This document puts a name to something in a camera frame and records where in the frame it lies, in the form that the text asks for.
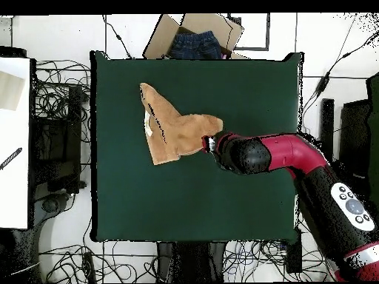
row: table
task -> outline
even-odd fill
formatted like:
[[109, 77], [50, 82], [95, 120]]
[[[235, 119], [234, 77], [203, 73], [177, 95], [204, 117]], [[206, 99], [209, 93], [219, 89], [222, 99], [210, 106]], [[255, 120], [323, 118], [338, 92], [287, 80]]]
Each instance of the table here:
[[292, 240], [286, 170], [237, 176], [201, 152], [153, 166], [139, 84], [245, 136], [296, 132], [301, 55], [285, 61], [109, 60], [91, 53], [93, 240]]

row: brown fabric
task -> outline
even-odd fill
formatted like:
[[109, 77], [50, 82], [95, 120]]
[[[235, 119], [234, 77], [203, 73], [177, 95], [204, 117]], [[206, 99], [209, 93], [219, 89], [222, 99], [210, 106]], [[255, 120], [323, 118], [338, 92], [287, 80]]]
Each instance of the brown fabric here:
[[152, 135], [146, 134], [146, 138], [155, 165], [198, 152], [202, 136], [212, 136], [223, 128], [223, 121], [212, 115], [181, 115], [148, 84], [141, 83], [140, 91], [142, 104], [150, 114]]

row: robot control buttons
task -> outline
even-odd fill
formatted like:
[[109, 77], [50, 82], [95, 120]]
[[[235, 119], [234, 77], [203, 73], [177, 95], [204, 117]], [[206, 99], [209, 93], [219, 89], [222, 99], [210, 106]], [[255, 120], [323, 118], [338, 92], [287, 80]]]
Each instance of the robot control buttons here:
[[357, 221], [358, 223], [362, 223], [363, 218], [361, 216], [357, 216], [357, 217], [355, 217], [355, 221]]
[[365, 210], [364, 204], [356, 198], [347, 185], [341, 182], [334, 183], [330, 189], [330, 194], [355, 228], [361, 231], [375, 229], [375, 223]]
[[352, 214], [363, 214], [364, 207], [359, 200], [349, 199], [346, 202], [346, 209]]

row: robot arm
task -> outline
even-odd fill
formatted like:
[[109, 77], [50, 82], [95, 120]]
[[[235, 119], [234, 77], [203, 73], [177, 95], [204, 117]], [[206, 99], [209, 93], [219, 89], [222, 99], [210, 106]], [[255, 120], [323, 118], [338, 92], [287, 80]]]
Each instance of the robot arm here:
[[336, 277], [379, 280], [378, 226], [323, 155], [299, 135], [241, 137], [219, 133], [203, 137], [223, 170], [247, 175], [286, 169], [294, 179], [304, 219]]

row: blue denim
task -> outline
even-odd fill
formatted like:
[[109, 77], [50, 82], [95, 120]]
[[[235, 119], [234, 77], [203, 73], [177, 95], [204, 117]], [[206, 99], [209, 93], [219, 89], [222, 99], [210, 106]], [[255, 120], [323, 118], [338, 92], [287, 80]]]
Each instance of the blue denim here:
[[202, 34], [177, 34], [169, 56], [180, 60], [221, 59], [221, 47], [211, 30]]

